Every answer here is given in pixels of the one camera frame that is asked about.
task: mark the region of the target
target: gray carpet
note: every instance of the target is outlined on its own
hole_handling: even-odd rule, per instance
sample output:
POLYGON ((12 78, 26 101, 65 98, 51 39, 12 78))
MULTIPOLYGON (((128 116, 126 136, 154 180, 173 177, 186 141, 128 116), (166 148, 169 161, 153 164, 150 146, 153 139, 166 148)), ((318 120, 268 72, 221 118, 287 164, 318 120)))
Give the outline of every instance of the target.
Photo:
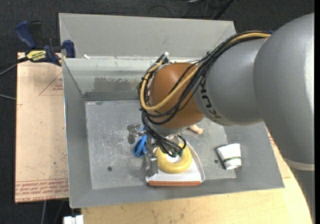
MULTIPOLYGON (((235 22, 238 32, 276 30, 288 21, 314 12, 315 0, 237 0, 220 20, 235 22)), ((129 16, 212 19, 221 1, 190 4, 183 0, 0 0, 0 65, 14 61, 16 52, 26 50, 14 27, 23 20, 41 21, 43 34, 59 43, 58 13, 97 13, 129 16)), ((15 97, 16 69, 0 77, 0 94, 15 97)), ((0 224, 39 224, 43 203, 14 204, 16 103, 0 97, 0 224)), ((53 223, 61 201, 48 202, 44 223, 53 223)), ((60 216, 71 214, 64 203, 60 216)))

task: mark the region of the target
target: white object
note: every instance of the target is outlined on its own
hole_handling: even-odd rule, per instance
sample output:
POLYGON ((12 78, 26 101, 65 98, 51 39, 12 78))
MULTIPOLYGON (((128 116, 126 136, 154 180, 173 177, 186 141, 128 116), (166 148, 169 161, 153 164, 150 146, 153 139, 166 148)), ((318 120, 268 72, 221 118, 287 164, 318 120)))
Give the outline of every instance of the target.
POLYGON ((63 224, 84 224, 84 216, 77 215, 75 217, 67 216, 63 218, 63 224))
POLYGON ((241 166, 241 151, 239 143, 232 143, 216 150, 227 170, 241 166))

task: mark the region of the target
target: orange object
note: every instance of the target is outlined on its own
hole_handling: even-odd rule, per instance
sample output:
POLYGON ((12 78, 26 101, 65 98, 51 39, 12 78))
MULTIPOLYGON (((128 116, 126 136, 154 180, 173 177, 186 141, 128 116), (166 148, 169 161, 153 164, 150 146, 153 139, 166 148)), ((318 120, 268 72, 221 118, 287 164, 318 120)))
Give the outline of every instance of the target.
MULTIPOLYGON (((191 66, 190 63, 173 63, 164 66, 155 74, 150 87, 151 106, 157 105, 166 96, 168 96, 173 86, 176 84, 180 76, 189 66, 191 66)), ((191 72, 193 72, 195 68, 196 67, 192 67, 186 73, 185 77, 187 77, 191 72)), ((164 107, 158 110, 158 112, 163 113, 169 110, 171 107, 173 107, 177 103, 186 86, 187 85, 183 86, 181 90, 170 101, 168 101, 168 103, 164 107)), ((192 92, 190 92, 186 99, 181 103, 181 107, 186 104, 190 97, 191 99, 187 103, 185 108, 177 112, 177 114, 169 122, 162 125, 163 127, 186 127, 199 122, 204 117, 203 113, 200 112, 194 98, 192 97, 192 92)), ((166 118, 168 118, 168 116, 164 116, 162 118, 153 118, 153 120, 159 122, 165 120, 166 118)))

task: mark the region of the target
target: cable bundle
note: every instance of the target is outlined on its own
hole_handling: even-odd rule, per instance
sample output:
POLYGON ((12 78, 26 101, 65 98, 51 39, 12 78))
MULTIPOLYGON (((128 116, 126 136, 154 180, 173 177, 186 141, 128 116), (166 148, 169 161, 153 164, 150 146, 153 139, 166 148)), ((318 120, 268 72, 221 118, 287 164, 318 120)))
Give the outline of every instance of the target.
POLYGON ((234 45, 237 45, 241 42, 257 39, 257 38, 267 38, 271 34, 269 32, 263 32, 263 31, 247 31, 243 33, 238 33, 227 40, 225 40, 223 43, 221 43, 219 46, 217 46, 213 51, 208 52, 207 55, 202 58, 201 60, 193 63, 191 66, 189 66, 185 72, 181 75, 177 83, 174 85, 172 90, 170 91, 169 95, 160 103, 157 105, 151 106, 149 103, 149 87, 148 83, 150 79, 156 74, 157 70, 164 64, 168 63, 168 59, 166 55, 160 56, 158 60, 153 64, 145 73, 144 77, 142 78, 141 83, 138 85, 137 89, 140 96, 140 104, 141 104, 141 119, 145 126, 145 129, 147 133, 152 136, 152 138, 155 139, 155 144, 159 145, 162 152, 169 154, 170 156, 176 156, 177 154, 180 154, 184 147, 186 146, 186 141, 179 135, 179 137, 183 140, 184 146, 180 147, 177 143, 174 143, 170 140, 168 140, 166 137, 159 135, 156 133, 149 125, 149 123, 152 123, 154 125, 163 125, 167 122, 169 122, 176 114, 177 112, 181 111, 189 102, 189 100, 192 98, 193 94, 196 92, 197 88, 200 85, 201 80, 206 76, 207 71, 211 68, 211 66, 215 63, 215 61, 229 48, 231 48, 234 45), (186 76, 187 72, 195 66, 194 71, 192 71, 188 76, 186 76), (184 86, 185 89, 183 90, 180 98, 178 101, 174 104, 172 108, 169 110, 160 113, 159 109, 165 106, 168 101, 170 101, 176 93, 184 86), (181 106, 182 102, 186 99, 187 95, 193 90, 192 95, 189 97, 189 99, 186 101, 186 103, 181 106), (164 117, 167 118, 163 121, 157 122, 155 121, 156 118, 164 117))

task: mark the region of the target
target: cardboard sheet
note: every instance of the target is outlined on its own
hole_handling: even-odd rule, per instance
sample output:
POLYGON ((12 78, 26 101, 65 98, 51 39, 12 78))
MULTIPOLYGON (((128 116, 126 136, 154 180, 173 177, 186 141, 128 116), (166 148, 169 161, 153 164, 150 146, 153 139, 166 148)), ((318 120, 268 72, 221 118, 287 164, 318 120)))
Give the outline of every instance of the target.
POLYGON ((69 196, 62 68, 17 67, 15 202, 69 196))

